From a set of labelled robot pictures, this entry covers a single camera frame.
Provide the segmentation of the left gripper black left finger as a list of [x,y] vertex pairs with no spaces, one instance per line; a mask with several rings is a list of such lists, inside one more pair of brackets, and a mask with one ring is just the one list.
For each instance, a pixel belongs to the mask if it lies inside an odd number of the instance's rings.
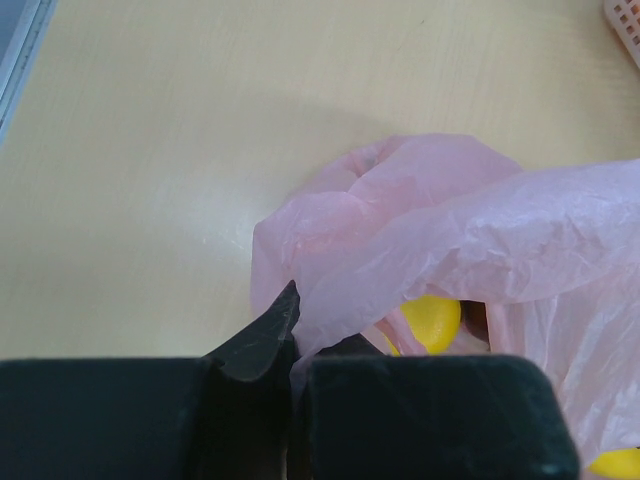
[[287,285],[202,357],[1,364],[5,479],[280,479],[291,417]]

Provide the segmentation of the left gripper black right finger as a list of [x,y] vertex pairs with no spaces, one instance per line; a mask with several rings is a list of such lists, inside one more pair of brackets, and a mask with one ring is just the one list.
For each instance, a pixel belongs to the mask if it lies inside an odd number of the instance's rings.
[[322,350],[293,417],[293,479],[576,479],[548,378],[508,355],[391,357],[361,336]]

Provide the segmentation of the pink plastic bag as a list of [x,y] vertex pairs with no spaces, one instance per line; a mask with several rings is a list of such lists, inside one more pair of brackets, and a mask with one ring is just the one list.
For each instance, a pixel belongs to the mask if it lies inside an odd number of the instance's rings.
[[584,463],[639,443],[639,164],[526,171],[473,137],[392,137],[324,168],[253,233],[250,298],[297,286],[301,387],[373,325],[423,347],[400,306],[481,302],[493,352],[549,377]]

